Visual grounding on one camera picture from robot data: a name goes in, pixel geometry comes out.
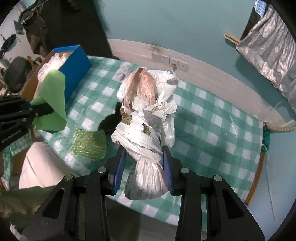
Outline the small grey sock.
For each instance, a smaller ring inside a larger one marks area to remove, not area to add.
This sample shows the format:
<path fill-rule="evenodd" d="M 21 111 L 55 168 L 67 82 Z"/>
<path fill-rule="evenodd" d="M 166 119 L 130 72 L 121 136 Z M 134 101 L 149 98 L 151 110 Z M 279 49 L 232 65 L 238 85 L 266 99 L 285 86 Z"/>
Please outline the small grey sock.
<path fill-rule="evenodd" d="M 129 65 L 122 65 L 119 69 L 114 73 L 113 80 L 115 81 L 123 81 L 128 75 L 130 75 L 131 69 Z"/>

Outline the green knitted cloth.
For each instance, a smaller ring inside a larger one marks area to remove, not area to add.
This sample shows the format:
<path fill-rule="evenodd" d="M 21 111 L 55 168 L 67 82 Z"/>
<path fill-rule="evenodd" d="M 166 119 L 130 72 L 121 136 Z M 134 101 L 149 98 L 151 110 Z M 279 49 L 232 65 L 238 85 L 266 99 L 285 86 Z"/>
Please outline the green knitted cloth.
<path fill-rule="evenodd" d="M 76 155 L 85 156 L 92 160 L 102 160 L 107 151 L 106 134 L 103 130 L 76 129 L 72 149 Z"/>

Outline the black sock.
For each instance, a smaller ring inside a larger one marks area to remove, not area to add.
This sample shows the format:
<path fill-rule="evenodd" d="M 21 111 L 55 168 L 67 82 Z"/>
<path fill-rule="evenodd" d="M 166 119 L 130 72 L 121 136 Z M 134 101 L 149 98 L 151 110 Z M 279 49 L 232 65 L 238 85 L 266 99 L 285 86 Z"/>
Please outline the black sock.
<path fill-rule="evenodd" d="M 104 131 L 106 134 L 113 133 L 116 126 L 121 122 L 122 117 L 120 113 L 122 103 L 117 102 L 115 106 L 115 113 L 105 117 L 98 126 L 99 131 Z"/>

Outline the bright green cloth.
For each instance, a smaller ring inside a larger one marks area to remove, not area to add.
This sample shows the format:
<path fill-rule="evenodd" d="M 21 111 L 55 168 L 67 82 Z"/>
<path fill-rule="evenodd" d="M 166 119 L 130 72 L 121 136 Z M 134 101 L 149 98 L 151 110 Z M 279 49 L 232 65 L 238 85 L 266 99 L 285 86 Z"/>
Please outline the bright green cloth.
<path fill-rule="evenodd" d="M 64 130 L 67 123 L 65 87 L 66 77 L 62 72 L 53 69 L 47 73 L 39 89 L 38 96 L 30 104 L 31 106 L 38 106 L 47 103 L 53 109 L 53 112 L 34 118 L 33 125 L 37 131 L 58 132 Z"/>

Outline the black hanging clothes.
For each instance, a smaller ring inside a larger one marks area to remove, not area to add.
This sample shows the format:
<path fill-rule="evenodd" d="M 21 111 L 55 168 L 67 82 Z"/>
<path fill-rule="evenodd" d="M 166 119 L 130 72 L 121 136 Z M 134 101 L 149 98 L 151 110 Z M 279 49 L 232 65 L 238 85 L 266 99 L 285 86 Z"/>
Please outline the black hanging clothes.
<path fill-rule="evenodd" d="M 81 45 L 87 55 L 113 58 L 93 1 L 35 1 L 18 21 L 35 54 Z"/>

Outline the black office chair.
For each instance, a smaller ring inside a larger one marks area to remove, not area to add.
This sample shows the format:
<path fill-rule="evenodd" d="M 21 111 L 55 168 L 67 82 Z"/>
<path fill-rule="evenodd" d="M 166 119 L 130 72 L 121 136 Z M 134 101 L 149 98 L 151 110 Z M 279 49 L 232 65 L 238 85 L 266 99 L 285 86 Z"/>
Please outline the black office chair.
<path fill-rule="evenodd" d="M 4 55 L 13 49 L 20 39 L 16 34 L 5 38 L 2 34 L 3 44 L 1 44 L 1 95 L 16 95 L 19 94 L 25 86 L 28 78 L 32 76 L 34 71 L 43 61 L 41 57 L 32 59 L 31 56 L 17 56 L 12 61 L 7 60 Z"/>

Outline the blue cardboard box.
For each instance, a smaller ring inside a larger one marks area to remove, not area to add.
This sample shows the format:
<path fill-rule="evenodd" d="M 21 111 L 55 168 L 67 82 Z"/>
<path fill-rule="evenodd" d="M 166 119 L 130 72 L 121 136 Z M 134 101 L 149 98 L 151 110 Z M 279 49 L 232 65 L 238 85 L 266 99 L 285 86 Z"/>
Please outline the blue cardboard box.
<path fill-rule="evenodd" d="M 78 86 L 79 82 L 82 80 L 84 75 L 88 72 L 91 67 L 90 60 L 88 59 L 85 51 L 81 45 L 68 46 L 62 48 L 53 49 L 48 56 L 43 60 L 40 66 L 34 72 L 29 83 L 38 84 L 37 73 L 41 67 L 48 63 L 49 59 L 55 53 L 69 53 L 70 56 L 66 62 L 59 68 L 59 71 L 62 72 L 66 77 L 66 87 L 65 87 L 65 104 L 70 99 L 73 91 Z"/>

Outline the white plastic bag bundle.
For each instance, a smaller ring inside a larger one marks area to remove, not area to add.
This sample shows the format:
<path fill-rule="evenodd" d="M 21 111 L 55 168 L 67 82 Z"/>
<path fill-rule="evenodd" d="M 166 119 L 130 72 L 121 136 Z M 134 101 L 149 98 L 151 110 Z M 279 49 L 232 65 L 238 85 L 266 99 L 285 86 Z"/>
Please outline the white plastic bag bundle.
<path fill-rule="evenodd" d="M 155 199 L 167 192 L 163 146 L 175 143 L 173 92 L 177 75 L 169 71 L 138 68 L 120 85 L 121 122 L 111 135 L 135 163 L 125 185 L 130 200 Z"/>

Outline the silver foil curtain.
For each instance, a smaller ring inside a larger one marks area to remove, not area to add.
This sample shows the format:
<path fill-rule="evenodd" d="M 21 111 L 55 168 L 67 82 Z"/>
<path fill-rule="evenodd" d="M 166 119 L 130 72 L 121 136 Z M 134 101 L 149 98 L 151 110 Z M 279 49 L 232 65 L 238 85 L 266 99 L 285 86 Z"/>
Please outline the silver foil curtain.
<path fill-rule="evenodd" d="M 272 6 L 236 46 L 258 72 L 271 81 L 295 109 L 295 41 Z"/>

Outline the wall power socket strip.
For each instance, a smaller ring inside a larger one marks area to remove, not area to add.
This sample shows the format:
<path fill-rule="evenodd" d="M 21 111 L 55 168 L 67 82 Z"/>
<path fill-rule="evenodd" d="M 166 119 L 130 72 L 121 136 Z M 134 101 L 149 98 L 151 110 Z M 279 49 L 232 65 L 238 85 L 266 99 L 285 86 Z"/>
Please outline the wall power socket strip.
<path fill-rule="evenodd" d="M 175 68 L 181 69 L 183 71 L 189 70 L 189 64 L 187 62 L 178 60 L 173 57 L 166 56 L 164 54 L 152 52 L 152 59 L 154 61 L 158 61 L 158 62 L 164 63 L 166 65 L 170 65 L 171 67 L 175 67 Z"/>

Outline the wooden window ledge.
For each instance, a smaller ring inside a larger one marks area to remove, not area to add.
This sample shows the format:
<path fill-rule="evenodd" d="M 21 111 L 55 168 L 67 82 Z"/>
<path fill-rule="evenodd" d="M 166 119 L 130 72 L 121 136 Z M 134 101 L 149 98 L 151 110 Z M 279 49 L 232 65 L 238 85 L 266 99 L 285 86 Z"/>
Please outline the wooden window ledge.
<path fill-rule="evenodd" d="M 241 40 L 237 39 L 236 37 L 234 37 L 233 35 L 231 35 L 231 34 L 229 34 L 229 33 L 227 33 L 227 32 L 224 33 L 224 38 L 225 38 L 226 40 L 232 42 L 232 43 L 235 44 L 235 45 L 238 45 L 238 44 L 241 43 Z"/>

